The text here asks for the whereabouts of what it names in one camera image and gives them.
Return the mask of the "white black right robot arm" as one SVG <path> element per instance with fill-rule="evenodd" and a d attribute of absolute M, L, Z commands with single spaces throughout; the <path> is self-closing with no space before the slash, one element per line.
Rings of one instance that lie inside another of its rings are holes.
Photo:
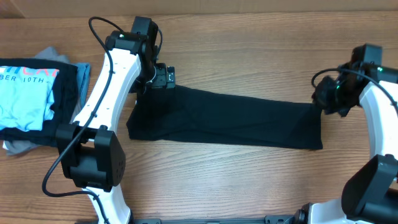
<path fill-rule="evenodd" d="M 314 84 L 313 102 L 345 117 L 354 106 L 366 116 L 370 160 L 345 184 L 340 198 L 308 203 L 280 223 L 397 223 L 397 70 L 382 65 L 382 47 L 364 44 L 351 60 Z"/>

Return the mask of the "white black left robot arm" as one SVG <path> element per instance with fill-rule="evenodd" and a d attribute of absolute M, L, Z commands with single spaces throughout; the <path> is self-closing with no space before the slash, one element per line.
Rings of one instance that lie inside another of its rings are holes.
<path fill-rule="evenodd" d="M 120 185 L 126 156 L 116 132 L 128 94 L 175 87 L 175 69 L 157 63 L 162 46 L 158 37 L 159 26 L 137 16 L 131 31 L 117 27 L 101 40 L 105 55 L 95 87 L 72 124 L 60 125 L 55 135 L 59 157 L 46 173 L 42 190 L 63 197 L 47 190 L 50 175 L 61 165 L 64 176 L 78 187 L 69 195 L 87 195 L 98 223 L 134 223 Z"/>

